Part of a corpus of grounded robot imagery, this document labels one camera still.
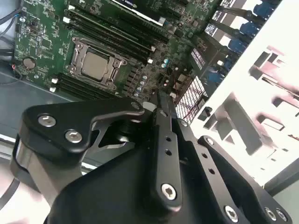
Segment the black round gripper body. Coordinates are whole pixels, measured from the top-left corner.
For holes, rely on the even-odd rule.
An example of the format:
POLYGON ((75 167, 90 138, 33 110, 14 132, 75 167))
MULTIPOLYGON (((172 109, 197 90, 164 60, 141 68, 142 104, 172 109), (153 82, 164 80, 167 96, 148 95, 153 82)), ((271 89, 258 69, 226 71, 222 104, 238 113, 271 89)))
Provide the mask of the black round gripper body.
POLYGON ((49 224, 219 224, 201 176, 180 163, 183 205, 166 214, 149 196, 150 154, 126 152, 69 184, 53 203, 49 224))

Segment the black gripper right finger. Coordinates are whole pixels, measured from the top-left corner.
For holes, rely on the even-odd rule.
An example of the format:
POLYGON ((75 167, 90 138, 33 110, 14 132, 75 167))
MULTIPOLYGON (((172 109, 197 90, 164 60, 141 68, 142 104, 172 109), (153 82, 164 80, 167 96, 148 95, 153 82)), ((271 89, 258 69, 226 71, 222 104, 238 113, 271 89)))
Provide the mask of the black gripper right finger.
POLYGON ((290 224, 291 216, 212 138, 197 139, 172 110, 183 206, 174 224, 290 224))

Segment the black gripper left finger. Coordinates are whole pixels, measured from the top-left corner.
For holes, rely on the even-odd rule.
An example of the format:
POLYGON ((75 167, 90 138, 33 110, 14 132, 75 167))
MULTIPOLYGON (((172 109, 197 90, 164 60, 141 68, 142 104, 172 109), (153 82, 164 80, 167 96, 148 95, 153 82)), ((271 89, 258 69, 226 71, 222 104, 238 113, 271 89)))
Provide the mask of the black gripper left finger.
POLYGON ((152 184, 150 190, 168 210, 181 206, 178 141, 172 131, 171 97, 157 93, 152 113, 153 133, 141 129, 147 124, 145 109, 132 98, 112 98, 26 109, 11 158, 11 169, 19 180, 29 178, 53 204, 58 194, 82 176, 81 165, 88 151, 97 151, 109 127, 116 138, 140 144, 151 142, 152 184))

